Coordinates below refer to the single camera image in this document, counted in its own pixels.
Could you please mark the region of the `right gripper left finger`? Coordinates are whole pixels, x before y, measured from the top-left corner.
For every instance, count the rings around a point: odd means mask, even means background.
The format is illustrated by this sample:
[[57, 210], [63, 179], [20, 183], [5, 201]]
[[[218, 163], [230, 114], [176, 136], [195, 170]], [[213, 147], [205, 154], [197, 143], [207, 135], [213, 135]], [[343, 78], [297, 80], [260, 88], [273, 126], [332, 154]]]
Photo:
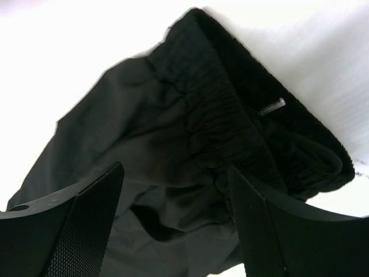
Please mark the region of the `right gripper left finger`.
[[1, 276], [99, 276], [122, 184], [115, 163], [1, 212]]

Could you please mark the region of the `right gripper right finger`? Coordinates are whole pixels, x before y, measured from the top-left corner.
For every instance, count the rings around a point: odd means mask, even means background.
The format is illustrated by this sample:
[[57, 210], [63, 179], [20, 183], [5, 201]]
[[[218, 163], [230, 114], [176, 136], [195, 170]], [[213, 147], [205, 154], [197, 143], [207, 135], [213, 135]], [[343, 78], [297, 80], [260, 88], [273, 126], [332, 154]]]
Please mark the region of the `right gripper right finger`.
[[228, 169], [247, 276], [367, 276], [368, 219], [325, 211]]

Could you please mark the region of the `black trousers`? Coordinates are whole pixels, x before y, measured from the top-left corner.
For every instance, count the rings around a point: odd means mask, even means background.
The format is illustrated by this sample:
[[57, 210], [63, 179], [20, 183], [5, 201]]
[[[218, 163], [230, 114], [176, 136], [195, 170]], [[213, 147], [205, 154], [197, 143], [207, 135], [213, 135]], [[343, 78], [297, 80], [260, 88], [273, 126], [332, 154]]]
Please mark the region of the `black trousers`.
[[108, 69], [63, 118], [8, 201], [125, 170], [101, 276], [207, 276], [242, 261], [231, 165], [306, 201], [355, 176], [338, 139], [205, 11]]

